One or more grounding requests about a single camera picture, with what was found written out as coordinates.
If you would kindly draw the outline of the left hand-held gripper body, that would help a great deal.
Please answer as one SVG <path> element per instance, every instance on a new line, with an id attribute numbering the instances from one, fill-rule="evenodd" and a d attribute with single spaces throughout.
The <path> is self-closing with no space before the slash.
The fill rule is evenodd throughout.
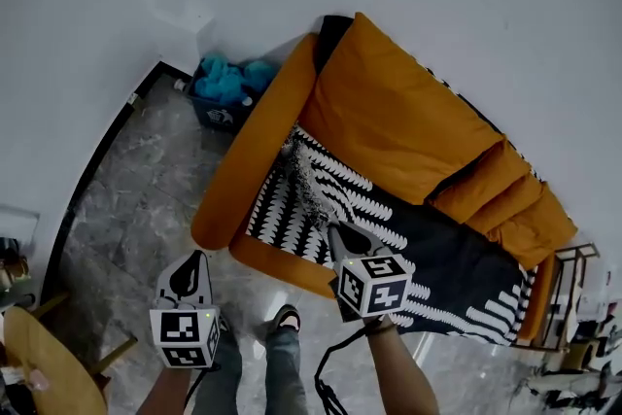
<path id="1" fill-rule="evenodd" d="M 220 308 L 211 297 L 158 296 L 150 310 L 153 341 L 169 368 L 210 368 L 220 339 Z"/>

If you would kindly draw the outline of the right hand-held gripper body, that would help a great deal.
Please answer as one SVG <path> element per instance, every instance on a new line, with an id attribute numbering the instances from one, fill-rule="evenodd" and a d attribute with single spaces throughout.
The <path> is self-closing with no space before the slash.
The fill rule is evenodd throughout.
<path id="1" fill-rule="evenodd" d="M 412 271 L 401 255 L 338 259 L 330 282 L 343 322 L 375 318 L 404 308 Z"/>

